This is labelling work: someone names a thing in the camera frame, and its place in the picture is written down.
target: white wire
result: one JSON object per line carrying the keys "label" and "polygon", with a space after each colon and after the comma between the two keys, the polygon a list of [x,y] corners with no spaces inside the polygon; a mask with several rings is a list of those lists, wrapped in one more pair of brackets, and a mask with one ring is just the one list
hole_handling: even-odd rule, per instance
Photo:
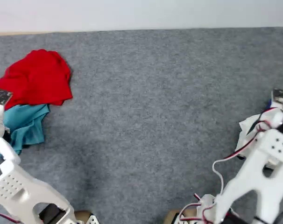
{"label": "white wire", "polygon": [[202,204],[201,203],[190,203],[190,204],[187,204],[184,208],[182,208],[182,210],[180,211],[178,217],[180,219],[180,221],[185,221],[185,219],[189,219],[190,221],[199,221],[199,218],[198,217],[184,217],[184,218],[181,218],[183,212],[190,206],[201,206]]}
{"label": "white wire", "polygon": [[232,156],[232,157],[229,157],[229,158],[226,158],[226,159],[222,159],[222,160],[216,160],[214,161],[214,163],[212,164],[212,171],[217,175],[219,176],[220,178],[220,182],[221,182],[221,187],[220,187],[220,194],[222,195],[222,192],[224,190],[224,177],[222,176],[222,174],[220,172],[218,172],[216,169],[215,169],[215,164],[218,163],[218,162],[225,162],[225,161],[228,161],[230,160],[231,158],[234,158],[235,156]]}

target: cable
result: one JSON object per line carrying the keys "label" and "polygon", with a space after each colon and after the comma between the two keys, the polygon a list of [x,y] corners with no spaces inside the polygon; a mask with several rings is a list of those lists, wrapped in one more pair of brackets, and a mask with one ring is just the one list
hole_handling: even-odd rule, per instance
{"label": "cable", "polygon": [[201,200],[201,198],[200,198],[196,193],[194,193],[193,196],[194,196],[198,201]]}
{"label": "cable", "polygon": [[12,222],[12,223],[21,223],[20,221],[14,220],[14,219],[12,219],[11,217],[6,216],[6,215],[1,214],[1,213],[0,213],[0,217],[3,217],[3,218],[5,218],[6,220],[9,220],[9,221]]}
{"label": "cable", "polygon": [[203,219],[201,218],[198,218],[198,217],[183,217],[181,218],[182,216],[182,213],[190,206],[201,206],[202,204],[201,203],[190,203],[188,205],[186,205],[179,213],[179,219],[180,221],[203,221]]}
{"label": "cable", "polygon": [[283,211],[276,217],[273,224],[278,224],[283,219]]}
{"label": "cable", "polygon": [[224,159],[221,159],[221,160],[216,160],[213,164],[212,164],[212,170],[213,172],[220,178],[220,182],[221,182],[221,188],[220,188],[220,194],[222,195],[222,192],[224,190],[224,178],[222,176],[222,174],[220,172],[218,172],[216,169],[215,169],[215,164],[218,163],[218,162],[225,162],[225,161],[228,161],[230,160],[231,158],[237,156],[241,151],[243,151],[257,136],[258,132],[254,135],[254,137],[248,141],[248,143],[246,143],[244,146],[242,146],[240,149],[238,149],[237,151],[235,151],[234,153],[226,156]]}
{"label": "cable", "polygon": [[216,205],[216,203],[214,203],[213,205],[211,205],[211,206],[208,207],[208,208],[205,208],[205,209],[203,210],[203,212],[202,212],[202,216],[203,216],[203,220],[204,220],[204,223],[205,223],[205,224],[213,224],[213,222],[211,222],[211,221],[209,221],[208,219],[206,219],[206,217],[205,217],[205,211],[206,211],[206,210],[209,210],[209,209],[211,209],[211,208],[213,208],[214,205]]}

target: crumpled fabric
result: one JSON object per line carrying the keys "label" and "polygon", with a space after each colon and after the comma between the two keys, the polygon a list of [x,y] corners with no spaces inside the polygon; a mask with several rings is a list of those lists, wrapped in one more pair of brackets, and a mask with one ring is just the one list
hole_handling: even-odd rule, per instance
{"label": "crumpled fabric", "polygon": [[50,111],[47,104],[16,105],[5,111],[4,125],[10,129],[10,145],[18,154],[23,145],[44,142],[42,120]]}
{"label": "crumpled fabric", "polygon": [[5,110],[15,105],[62,105],[72,98],[71,71],[55,51],[33,50],[6,69],[0,89],[13,93]]}

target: wooden base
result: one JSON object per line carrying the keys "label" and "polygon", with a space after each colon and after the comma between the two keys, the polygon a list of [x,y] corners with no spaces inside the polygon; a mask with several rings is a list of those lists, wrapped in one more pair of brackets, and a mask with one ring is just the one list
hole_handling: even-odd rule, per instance
{"label": "wooden base", "polygon": [[[172,221],[174,220],[174,217],[177,213],[179,213],[181,210],[171,210],[165,217],[163,224],[172,224]],[[196,209],[186,209],[183,213],[185,217],[192,217],[197,215]]]}
{"label": "wooden base", "polygon": [[90,216],[91,216],[91,212],[89,211],[76,211],[75,212],[75,218],[77,220],[83,221],[84,223],[87,223]]}

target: white plastic bracket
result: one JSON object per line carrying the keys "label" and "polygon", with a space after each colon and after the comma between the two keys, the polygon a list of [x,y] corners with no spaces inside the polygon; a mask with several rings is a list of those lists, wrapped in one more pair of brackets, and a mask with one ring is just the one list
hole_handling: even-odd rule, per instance
{"label": "white plastic bracket", "polygon": [[[266,223],[273,223],[283,198],[283,134],[276,129],[260,133],[256,147],[249,154],[235,178],[229,181],[222,195],[217,195],[215,224],[219,224],[232,203],[255,190],[258,195],[256,215]],[[280,162],[270,177],[263,174],[269,157]]]}

